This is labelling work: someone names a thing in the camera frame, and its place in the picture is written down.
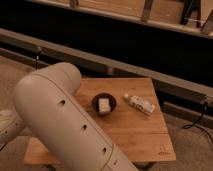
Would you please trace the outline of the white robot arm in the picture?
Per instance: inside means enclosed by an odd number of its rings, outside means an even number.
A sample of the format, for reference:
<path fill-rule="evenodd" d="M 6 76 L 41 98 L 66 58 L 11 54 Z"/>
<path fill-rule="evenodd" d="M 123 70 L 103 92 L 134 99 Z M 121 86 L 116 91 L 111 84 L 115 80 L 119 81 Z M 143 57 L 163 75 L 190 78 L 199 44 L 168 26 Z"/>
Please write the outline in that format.
<path fill-rule="evenodd" d="M 75 100 L 81 73 L 57 63 L 24 76 L 13 108 L 0 111 L 0 143 L 29 129 L 71 171 L 138 171 Z"/>

